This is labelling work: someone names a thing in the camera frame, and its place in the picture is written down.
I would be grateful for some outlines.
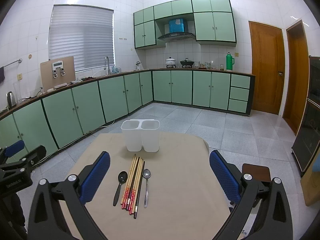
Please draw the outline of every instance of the white pot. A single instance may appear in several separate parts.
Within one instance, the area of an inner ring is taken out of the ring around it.
[[[174,58],[169,57],[166,59],[165,64],[167,66],[174,66],[176,64],[176,60]]]

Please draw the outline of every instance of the brown countertop edge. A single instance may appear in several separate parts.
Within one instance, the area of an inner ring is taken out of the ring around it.
[[[24,106],[27,106],[27,105],[29,105],[29,104],[31,104],[33,102],[36,102],[36,101],[38,101],[38,100],[40,100],[42,98],[46,98],[48,96],[51,96],[53,94],[56,94],[58,92],[61,92],[61,91],[64,91],[64,90],[67,90],[67,89],[70,89],[70,88],[74,88],[74,87],[81,86],[81,85],[84,85],[84,84],[88,84],[88,83],[91,83],[91,82],[96,82],[96,81],[99,81],[99,80],[104,80],[104,79],[113,78],[113,77],[125,76],[125,75],[134,74],[134,73],[146,72],[146,71],[163,71],[163,70],[177,70],[177,71],[192,70],[192,71],[207,71],[207,72],[221,72],[221,73],[240,74],[240,75],[243,75],[243,76],[255,76],[255,75],[252,75],[252,74],[235,72],[235,71],[221,71],[221,70],[217,70],[217,69],[196,69],[196,68],[158,68],[158,69],[143,69],[143,70],[136,70],[136,71],[130,71],[130,72],[122,72],[122,73],[119,73],[119,74],[111,74],[111,75],[107,75],[107,76],[100,76],[100,77],[96,77],[96,78],[93,78],[93,79],[90,79],[90,80],[82,81],[82,82],[79,82],[79,83],[76,83],[76,84],[71,84],[71,85],[56,89],[54,91],[44,93],[44,94],[39,95],[39,96],[37,96],[35,98],[25,100],[21,104],[19,104],[19,105],[15,106],[14,108],[10,109],[9,111],[1,114],[0,115],[0,120],[4,119],[5,117],[9,116],[10,114],[14,113],[15,111],[23,108]]]

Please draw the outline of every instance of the white plastic container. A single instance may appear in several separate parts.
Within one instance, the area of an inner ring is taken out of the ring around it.
[[[121,125],[125,145],[128,151],[138,152],[142,149],[140,120],[127,120]]]
[[[143,120],[141,122],[141,138],[146,152],[157,152],[159,150],[159,127],[160,122],[158,120]]]

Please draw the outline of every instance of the spoon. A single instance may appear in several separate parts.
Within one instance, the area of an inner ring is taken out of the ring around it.
[[[148,194],[148,179],[151,176],[151,172],[148,169],[144,169],[142,172],[143,177],[146,179],[146,196],[144,198],[144,207],[146,208],[148,206],[148,198],[149,198],[149,194]]]
[[[121,171],[118,175],[118,181],[119,181],[119,185],[115,194],[115,198],[113,199],[113,206],[116,206],[118,199],[119,199],[119,195],[120,195],[120,188],[121,188],[121,184],[125,183],[127,181],[128,178],[128,174],[126,171]]]

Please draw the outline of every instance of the window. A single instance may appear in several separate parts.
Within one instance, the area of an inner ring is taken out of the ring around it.
[[[75,71],[114,66],[113,10],[55,5],[49,31],[49,58],[74,56]]]

